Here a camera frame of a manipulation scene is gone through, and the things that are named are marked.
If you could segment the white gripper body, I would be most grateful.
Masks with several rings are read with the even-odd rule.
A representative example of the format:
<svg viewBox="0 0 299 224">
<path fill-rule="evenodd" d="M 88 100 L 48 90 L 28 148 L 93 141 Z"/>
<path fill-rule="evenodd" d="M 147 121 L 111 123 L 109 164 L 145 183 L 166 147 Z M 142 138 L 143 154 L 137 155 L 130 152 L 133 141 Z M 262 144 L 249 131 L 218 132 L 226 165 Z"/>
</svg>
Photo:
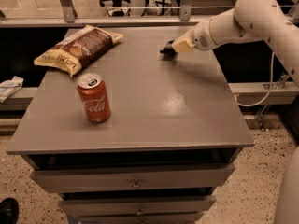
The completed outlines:
<svg viewBox="0 0 299 224">
<path fill-rule="evenodd" d="M 212 38 L 210 22 L 211 19 L 200 21 L 193 28 L 195 47 L 201 51 L 212 50 L 218 46 Z"/>
</svg>

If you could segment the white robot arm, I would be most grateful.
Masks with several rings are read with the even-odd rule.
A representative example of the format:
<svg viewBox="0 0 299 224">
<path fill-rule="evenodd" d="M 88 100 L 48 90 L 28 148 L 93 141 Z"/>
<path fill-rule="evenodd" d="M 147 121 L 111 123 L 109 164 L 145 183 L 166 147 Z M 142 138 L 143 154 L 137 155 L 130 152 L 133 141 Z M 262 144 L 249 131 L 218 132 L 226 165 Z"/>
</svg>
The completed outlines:
<svg viewBox="0 0 299 224">
<path fill-rule="evenodd" d="M 215 49 L 227 43 L 264 41 L 299 86 L 299 28 L 277 0 L 236 0 L 235 7 L 200 21 L 172 43 L 176 52 Z M 273 224 L 299 224 L 299 147 L 282 177 Z"/>
</svg>

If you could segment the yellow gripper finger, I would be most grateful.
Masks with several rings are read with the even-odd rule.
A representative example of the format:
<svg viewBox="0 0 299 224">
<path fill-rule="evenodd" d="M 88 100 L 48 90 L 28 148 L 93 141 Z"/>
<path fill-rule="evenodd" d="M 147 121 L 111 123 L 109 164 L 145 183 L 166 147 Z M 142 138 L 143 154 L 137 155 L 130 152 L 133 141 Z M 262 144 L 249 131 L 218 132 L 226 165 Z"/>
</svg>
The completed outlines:
<svg viewBox="0 0 299 224">
<path fill-rule="evenodd" d="M 188 39 L 184 40 L 175 40 L 172 43 L 172 48 L 176 53 L 190 53 L 193 52 L 195 44 Z"/>
<path fill-rule="evenodd" d="M 181 40 L 191 40 L 191 41 L 193 41 L 194 40 L 194 30 L 193 29 L 189 30 L 187 33 L 182 35 L 180 37 L 180 39 Z"/>
</svg>

